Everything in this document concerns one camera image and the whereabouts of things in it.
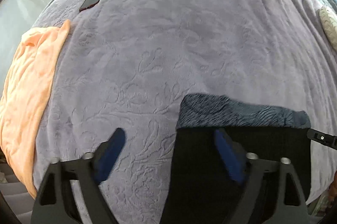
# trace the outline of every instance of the gray stairs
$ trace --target gray stairs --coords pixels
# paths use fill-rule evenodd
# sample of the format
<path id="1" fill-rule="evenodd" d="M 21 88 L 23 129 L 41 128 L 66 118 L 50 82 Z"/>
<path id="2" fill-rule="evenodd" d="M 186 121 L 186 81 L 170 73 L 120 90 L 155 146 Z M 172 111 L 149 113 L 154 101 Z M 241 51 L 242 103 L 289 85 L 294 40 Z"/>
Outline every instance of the gray stairs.
<path id="1" fill-rule="evenodd" d="M 19 182 L 8 164 L 0 164 L 0 172 L 5 174 L 8 183 L 0 183 L 0 192 L 7 204 L 22 224 L 30 224 L 34 199 L 26 187 Z"/>

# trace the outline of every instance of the patterned pillow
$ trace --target patterned pillow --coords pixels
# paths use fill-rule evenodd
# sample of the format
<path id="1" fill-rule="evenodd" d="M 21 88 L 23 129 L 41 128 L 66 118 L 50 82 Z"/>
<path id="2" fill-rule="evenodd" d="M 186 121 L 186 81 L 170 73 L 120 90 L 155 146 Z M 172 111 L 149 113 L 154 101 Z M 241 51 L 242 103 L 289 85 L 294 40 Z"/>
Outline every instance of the patterned pillow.
<path id="1" fill-rule="evenodd" d="M 326 36 L 333 48 L 337 50 L 337 15 L 331 8 L 323 6 L 320 9 L 320 18 Z"/>

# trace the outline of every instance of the metal screw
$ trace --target metal screw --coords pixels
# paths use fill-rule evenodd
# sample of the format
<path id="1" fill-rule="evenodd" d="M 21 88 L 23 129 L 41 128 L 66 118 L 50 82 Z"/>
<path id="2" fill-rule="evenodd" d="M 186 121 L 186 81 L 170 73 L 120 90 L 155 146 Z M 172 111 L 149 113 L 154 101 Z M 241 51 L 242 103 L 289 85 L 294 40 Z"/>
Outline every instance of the metal screw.
<path id="1" fill-rule="evenodd" d="M 93 157 L 94 157 L 94 153 L 92 153 L 92 152 L 85 153 L 85 154 L 82 156 L 83 159 L 91 159 L 91 158 L 93 158 Z"/>
<path id="2" fill-rule="evenodd" d="M 56 164 L 56 163 L 58 163 L 60 161 L 60 158 L 52 158 L 51 160 L 50 160 L 50 163 L 51 164 Z"/>
<path id="3" fill-rule="evenodd" d="M 283 164 L 291 164 L 291 160 L 289 158 L 281 158 L 281 162 Z"/>
<path id="4" fill-rule="evenodd" d="M 258 159 L 258 155 L 255 154 L 255 153 L 247 153 L 247 154 L 246 154 L 246 157 L 247 157 L 248 159 L 253 159 L 253 160 Z"/>

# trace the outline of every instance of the bed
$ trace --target bed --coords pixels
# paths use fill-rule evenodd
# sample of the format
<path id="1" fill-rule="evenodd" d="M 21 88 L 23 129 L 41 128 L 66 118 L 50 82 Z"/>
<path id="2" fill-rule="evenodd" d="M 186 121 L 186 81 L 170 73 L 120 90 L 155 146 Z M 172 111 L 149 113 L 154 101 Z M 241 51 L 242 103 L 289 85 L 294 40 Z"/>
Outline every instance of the bed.
<path id="1" fill-rule="evenodd" d="M 52 157 L 77 159 L 122 127 L 102 193 L 119 223 L 159 223 L 188 93 L 305 110 L 312 128 L 336 134 L 336 52 L 317 0 L 101 0 L 79 13 L 83 2 L 53 0 L 34 25 L 72 21 L 36 138 L 37 189 Z M 308 203 L 336 167 L 336 151 L 311 144 Z"/>

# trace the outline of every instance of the orange cloth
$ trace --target orange cloth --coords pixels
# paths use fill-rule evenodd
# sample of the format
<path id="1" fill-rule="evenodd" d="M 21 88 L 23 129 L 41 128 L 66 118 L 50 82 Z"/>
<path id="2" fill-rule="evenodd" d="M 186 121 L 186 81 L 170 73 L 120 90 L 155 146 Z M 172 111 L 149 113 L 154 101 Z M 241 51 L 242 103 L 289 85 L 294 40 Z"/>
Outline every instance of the orange cloth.
<path id="1" fill-rule="evenodd" d="M 0 147 L 33 198 L 37 193 L 33 185 L 36 134 L 69 29 L 67 20 L 61 28 L 33 28 L 22 35 L 0 100 Z"/>

